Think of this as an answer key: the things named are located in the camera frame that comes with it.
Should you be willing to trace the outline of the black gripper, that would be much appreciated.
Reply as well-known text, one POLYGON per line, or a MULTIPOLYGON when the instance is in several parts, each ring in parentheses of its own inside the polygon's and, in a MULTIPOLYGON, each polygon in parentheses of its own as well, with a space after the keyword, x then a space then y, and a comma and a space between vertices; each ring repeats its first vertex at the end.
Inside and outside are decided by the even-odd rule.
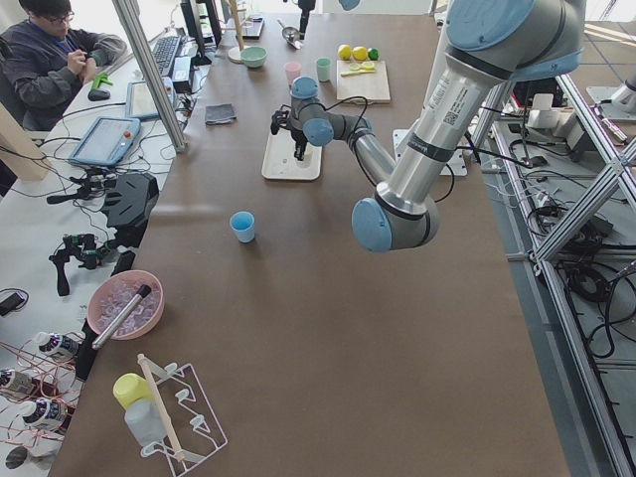
POLYGON ((298 161, 304 160, 304 155, 307 146, 307 139, 303 133, 294 133, 293 128, 289 125, 289 118, 292 112, 292 108, 288 104, 282 104, 276 109, 270 120, 270 133, 277 135, 280 129, 287 130, 294 141, 294 158, 298 161))
POLYGON ((297 6, 300 9, 299 34, 304 39, 308 27, 310 14, 316 7, 316 0, 298 0, 297 6))

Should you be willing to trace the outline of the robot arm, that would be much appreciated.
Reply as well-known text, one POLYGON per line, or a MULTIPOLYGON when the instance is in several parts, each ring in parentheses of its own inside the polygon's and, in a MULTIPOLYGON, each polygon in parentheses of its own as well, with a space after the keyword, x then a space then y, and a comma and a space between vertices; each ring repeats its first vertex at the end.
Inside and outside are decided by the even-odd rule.
POLYGON ((542 80, 575 70, 582 56, 583 1, 453 1, 446 16, 448 44, 436 55, 444 72, 394 158, 361 116, 331 113, 317 82, 296 79, 288 110, 271 117, 270 131, 286 129, 302 157, 307 144, 345 141, 375 185, 352 212, 358 243, 374 252, 412 248, 438 230, 431 187, 451 159, 487 94, 508 81, 542 80))
MULTIPOLYGON (((345 11, 353 10, 359 3, 359 0, 339 0, 340 6, 345 11)), ((298 0, 297 6, 300 9, 299 34, 300 39, 303 40, 309 24, 310 14, 316 7, 316 0, 298 0)))

